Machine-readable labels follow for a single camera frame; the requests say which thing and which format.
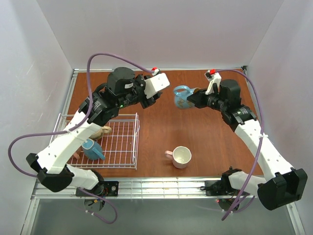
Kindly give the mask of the blue bear mug yellow inside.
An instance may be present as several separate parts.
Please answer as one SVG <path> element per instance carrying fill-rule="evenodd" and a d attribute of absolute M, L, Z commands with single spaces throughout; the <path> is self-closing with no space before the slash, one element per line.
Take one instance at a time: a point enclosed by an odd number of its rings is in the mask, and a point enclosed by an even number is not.
<path fill-rule="evenodd" d="M 175 87 L 173 90 L 175 96 L 175 105 L 180 109 L 194 108 L 195 105 L 192 102 L 188 101 L 187 98 L 199 90 L 200 88 L 189 88 L 186 85 L 180 85 Z"/>

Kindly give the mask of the beige round mug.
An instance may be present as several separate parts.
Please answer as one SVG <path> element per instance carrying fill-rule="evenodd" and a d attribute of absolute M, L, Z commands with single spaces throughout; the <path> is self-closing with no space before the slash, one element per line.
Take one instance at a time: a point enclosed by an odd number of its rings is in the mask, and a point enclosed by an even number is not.
<path fill-rule="evenodd" d="M 99 131 L 91 135 L 89 138 L 92 140 L 99 140 L 101 139 L 105 134 L 110 134 L 112 132 L 112 129 L 109 126 L 103 126 Z"/>

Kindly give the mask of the pink faceted mug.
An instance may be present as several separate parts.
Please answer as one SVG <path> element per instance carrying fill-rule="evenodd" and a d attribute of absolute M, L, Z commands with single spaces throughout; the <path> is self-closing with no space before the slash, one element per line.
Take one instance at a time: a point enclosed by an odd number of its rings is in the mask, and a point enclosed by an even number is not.
<path fill-rule="evenodd" d="M 186 168 L 192 159 L 191 151 L 184 146 L 178 146 L 173 151 L 165 151 L 165 156 L 169 158 L 174 167 L 178 169 Z"/>

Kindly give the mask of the light blue mug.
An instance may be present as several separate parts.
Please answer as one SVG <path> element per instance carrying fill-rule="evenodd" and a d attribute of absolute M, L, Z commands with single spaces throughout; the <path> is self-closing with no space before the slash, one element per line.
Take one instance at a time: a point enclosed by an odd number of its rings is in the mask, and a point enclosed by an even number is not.
<path fill-rule="evenodd" d="M 90 160 L 105 160 L 105 156 L 103 154 L 103 149 L 100 144 L 92 139 L 87 139 L 82 144 L 82 150 L 86 157 Z"/>

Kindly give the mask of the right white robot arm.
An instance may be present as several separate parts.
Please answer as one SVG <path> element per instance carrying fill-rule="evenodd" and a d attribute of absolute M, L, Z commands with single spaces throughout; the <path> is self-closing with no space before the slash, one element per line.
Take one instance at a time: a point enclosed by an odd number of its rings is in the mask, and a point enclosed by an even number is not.
<path fill-rule="evenodd" d="M 252 110 L 241 103 L 241 88 L 237 81 L 227 79 L 212 85 L 210 91 L 199 90 L 187 100 L 197 108 L 219 110 L 232 131 L 244 142 L 260 166 L 263 176 L 246 174 L 229 168 L 210 191 L 242 190 L 259 198 L 272 211 L 302 198 L 308 176 L 304 169 L 295 169 L 274 147 Z"/>

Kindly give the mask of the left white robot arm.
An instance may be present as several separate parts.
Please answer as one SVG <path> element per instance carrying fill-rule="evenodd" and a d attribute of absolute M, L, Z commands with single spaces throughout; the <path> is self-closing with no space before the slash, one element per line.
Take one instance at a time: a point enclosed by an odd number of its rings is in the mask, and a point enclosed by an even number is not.
<path fill-rule="evenodd" d="M 59 132 L 48 147 L 39 153 L 30 153 L 26 160 L 37 172 L 37 179 L 52 192 L 68 186 L 101 191 L 104 179 L 95 170 L 84 170 L 67 164 L 78 148 L 100 131 L 120 109 L 141 104 L 148 108 L 160 98 L 161 91 L 170 82 L 166 74 L 155 70 L 152 75 L 136 75 L 126 67 L 118 67 L 87 97 L 70 123 Z"/>

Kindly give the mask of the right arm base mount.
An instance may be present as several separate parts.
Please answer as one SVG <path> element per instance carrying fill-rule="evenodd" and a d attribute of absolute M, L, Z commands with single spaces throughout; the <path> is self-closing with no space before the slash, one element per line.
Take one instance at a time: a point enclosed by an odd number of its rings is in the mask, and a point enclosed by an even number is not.
<path fill-rule="evenodd" d="M 214 183 L 212 181 L 205 181 L 204 186 L 201 186 L 200 190 L 205 191 L 206 196 L 225 196 L 225 198 L 217 199 L 219 206 L 225 211 L 230 208 L 240 191 L 239 189 L 227 189 L 222 180 Z"/>

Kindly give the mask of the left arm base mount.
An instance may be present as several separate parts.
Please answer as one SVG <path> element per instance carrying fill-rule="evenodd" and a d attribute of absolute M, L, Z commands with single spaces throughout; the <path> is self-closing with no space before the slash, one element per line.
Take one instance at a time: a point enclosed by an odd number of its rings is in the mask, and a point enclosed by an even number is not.
<path fill-rule="evenodd" d="M 119 187 L 118 181 L 101 181 L 100 184 L 95 186 L 95 189 L 88 190 L 84 188 L 83 190 L 86 191 L 87 193 L 91 193 L 96 196 L 106 198 L 106 197 L 116 197 L 118 195 L 118 187 Z M 98 198 L 84 200 L 85 208 L 92 212 L 101 211 L 104 208 L 105 203 L 106 202 L 99 200 Z"/>

